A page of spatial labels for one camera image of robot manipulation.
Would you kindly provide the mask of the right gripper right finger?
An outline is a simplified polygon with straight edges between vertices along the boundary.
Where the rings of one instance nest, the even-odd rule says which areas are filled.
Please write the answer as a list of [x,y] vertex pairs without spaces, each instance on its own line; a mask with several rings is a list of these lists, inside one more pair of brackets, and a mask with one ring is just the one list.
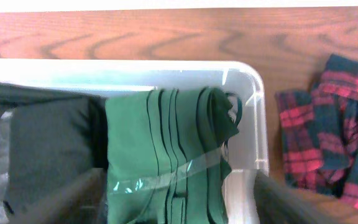
[[337,221],[313,208],[262,171],[257,171],[254,200],[261,223],[337,224]]

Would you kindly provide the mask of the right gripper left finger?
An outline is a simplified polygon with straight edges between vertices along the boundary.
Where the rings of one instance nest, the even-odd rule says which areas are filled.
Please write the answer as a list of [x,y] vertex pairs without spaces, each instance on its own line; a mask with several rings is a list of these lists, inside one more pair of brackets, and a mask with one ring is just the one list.
[[60,224],[96,223],[106,186],[106,173],[92,168],[72,183],[32,204],[26,212],[15,214],[11,223]]

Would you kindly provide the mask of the black cloth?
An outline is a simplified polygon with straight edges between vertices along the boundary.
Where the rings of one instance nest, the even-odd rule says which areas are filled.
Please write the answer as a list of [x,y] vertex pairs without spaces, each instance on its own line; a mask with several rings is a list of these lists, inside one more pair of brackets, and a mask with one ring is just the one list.
[[104,98],[0,83],[0,223],[107,166]]

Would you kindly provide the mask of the red plaid flannel shirt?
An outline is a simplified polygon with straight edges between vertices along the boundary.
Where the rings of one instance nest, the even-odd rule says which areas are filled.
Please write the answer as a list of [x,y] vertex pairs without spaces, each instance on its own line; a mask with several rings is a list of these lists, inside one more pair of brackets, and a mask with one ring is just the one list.
[[310,91],[275,98],[286,183],[358,209],[358,61],[332,55]]

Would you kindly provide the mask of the dark green cloth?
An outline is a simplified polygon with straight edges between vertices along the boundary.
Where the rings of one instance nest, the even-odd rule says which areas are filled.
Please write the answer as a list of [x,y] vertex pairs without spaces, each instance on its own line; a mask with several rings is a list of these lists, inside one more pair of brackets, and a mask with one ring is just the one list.
[[233,97],[204,87],[106,101],[108,223],[227,223],[222,149],[242,118]]

